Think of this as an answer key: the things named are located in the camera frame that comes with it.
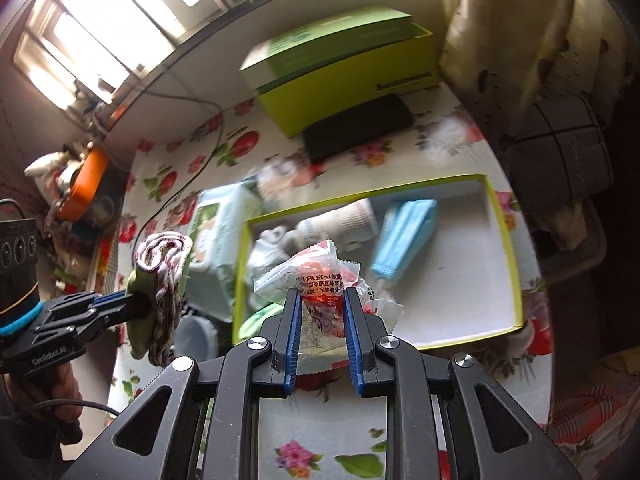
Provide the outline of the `person's left hand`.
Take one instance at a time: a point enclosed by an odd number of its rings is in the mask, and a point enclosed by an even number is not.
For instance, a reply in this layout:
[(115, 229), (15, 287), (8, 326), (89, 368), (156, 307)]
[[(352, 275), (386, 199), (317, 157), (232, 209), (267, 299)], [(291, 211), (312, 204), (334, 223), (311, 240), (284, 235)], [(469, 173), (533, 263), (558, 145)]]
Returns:
[(78, 381), (70, 363), (50, 368), (41, 376), (31, 378), (3, 375), (1, 387), (1, 420), (13, 421), (27, 427), (53, 428), (58, 424), (75, 425), (79, 422), (82, 407), (59, 405), (43, 408), (31, 415), (22, 415), (33, 405), (47, 400), (81, 400)]

